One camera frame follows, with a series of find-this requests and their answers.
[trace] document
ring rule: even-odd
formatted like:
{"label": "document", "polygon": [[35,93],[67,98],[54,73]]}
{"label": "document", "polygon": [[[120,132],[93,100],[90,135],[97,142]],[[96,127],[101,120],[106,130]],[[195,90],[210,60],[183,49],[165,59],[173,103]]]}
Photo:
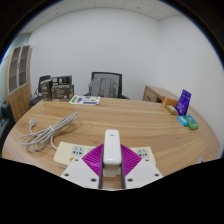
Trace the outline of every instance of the document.
{"label": "document", "polygon": [[96,105],[100,103],[100,97],[95,96],[73,96],[70,104]]}

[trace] desk surface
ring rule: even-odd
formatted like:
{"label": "desk surface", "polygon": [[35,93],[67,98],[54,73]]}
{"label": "desk surface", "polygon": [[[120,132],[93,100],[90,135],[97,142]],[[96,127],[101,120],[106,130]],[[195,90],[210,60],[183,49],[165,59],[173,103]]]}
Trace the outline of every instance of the desk surface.
{"label": "desk surface", "polygon": [[[121,144],[132,147],[150,146],[160,172],[167,176],[189,165],[198,158],[214,160],[219,150],[218,140],[206,121],[194,111],[199,129],[182,126],[177,116],[171,115],[160,103],[125,99],[101,98],[99,105],[71,105],[67,102],[41,101],[32,107],[9,133],[2,157],[35,165],[60,176],[64,171],[54,161],[55,149],[49,143],[41,152],[21,146],[20,136],[29,134],[29,120],[36,119],[33,132],[41,131],[70,114],[82,115],[62,129],[54,138],[61,141],[98,146],[104,143],[106,129],[117,129]],[[120,176],[105,178],[103,189],[120,189]]]}

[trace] ceiling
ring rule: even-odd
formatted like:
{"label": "ceiling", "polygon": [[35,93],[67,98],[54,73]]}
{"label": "ceiling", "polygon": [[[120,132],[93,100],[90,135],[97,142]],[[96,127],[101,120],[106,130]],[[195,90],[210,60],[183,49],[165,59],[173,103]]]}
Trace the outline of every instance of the ceiling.
{"label": "ceiling", "polygon": [[63,0],[41,12],[20,32],[31,33],[43,24],[67,13],[92,8],[115,8],[138,12],[158,21],[170,16],[182,15],[159,0]]}

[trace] power strip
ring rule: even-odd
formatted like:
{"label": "power strip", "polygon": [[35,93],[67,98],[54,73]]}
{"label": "power strip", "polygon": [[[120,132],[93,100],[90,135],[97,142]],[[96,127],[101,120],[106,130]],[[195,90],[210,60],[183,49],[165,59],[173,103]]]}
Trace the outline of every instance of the power strip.
{"label": "power strip", "polygon": [[[96,146],[76,145],[67,142],[61,142],[55,153],[54,161],[57,162],[60,167],[67,168],[67,166],[73,159],[82,158],[94,148],[96,148]],[[144,159],[145,158],[150,159],[152,163],[156,165],[156,160],[149,146],[130,148],[130,149],[135,153],[137,153],[140,157]],[[118,170],[117,175],[121,175],[120,169]]]}

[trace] cable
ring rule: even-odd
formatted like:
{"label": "cable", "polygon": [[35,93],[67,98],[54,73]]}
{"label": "cable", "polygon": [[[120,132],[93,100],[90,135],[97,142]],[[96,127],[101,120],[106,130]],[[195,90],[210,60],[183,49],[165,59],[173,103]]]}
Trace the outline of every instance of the cable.
{"label": "cable", "polygon": [[[25,147],[29,147],[30,145],[32,145],[35,151],[39,151],[48,143],[48,140],[50,139],[51,145],[53,146],[54,149],[57,150],[57,147],[53,143],[54,134],[60,131],[66,125],[70,124],[72,121],[78,119],[80,116],[81,116],[81,113],[79,112],[71,114],[67,117],[64,117],[62,120],[60,120],[58,123],[54,124],[53,126],[50,125],[48,128],[42,131],[39,131],[37,133],[32,132],[32,127],[35,125],[35,119],[32,118],[29,121],[31,134],[23,135],[22,137],[20,137],[19,143],[21,145],[24,145]],[[28,136],[30,137],[25,142],[20,141],[21,139]]]}

